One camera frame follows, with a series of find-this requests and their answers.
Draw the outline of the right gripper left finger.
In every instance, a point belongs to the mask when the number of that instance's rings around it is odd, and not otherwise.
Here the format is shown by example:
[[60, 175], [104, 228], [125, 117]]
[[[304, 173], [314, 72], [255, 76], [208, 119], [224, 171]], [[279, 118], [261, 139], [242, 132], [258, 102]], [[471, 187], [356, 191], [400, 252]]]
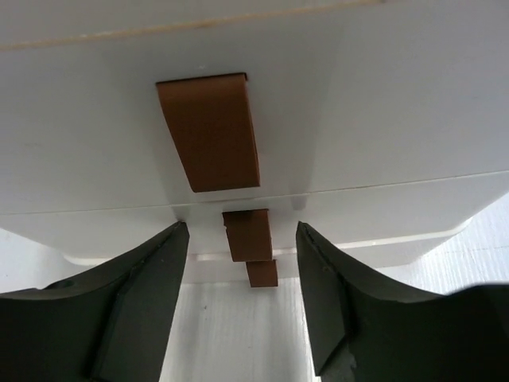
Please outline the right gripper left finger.
[[188, 242], [176, 222], [88, 271], [2, 294], [2, 380], [159, 380]]

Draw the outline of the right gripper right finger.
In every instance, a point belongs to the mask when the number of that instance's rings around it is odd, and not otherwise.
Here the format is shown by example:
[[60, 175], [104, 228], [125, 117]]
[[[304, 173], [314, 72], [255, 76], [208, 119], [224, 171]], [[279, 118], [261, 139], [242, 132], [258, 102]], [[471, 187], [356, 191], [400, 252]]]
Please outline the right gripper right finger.
[[296, 244], [323, 381], [507, 380], [507, 285], [434, 294], [361, 263], [309, 224], [298, 224]]

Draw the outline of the white drawer cabinet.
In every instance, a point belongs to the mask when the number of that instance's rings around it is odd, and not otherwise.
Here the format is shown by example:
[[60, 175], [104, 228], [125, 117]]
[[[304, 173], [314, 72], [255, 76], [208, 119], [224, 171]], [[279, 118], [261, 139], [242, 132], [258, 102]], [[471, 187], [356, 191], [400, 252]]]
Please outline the white drawer cabinet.
[[356, 46], [412, 37], [501, 39], [508, 35], [505, 1], [4, 1], [4, 52], [171, 36], [226, 41], [265, 33]]

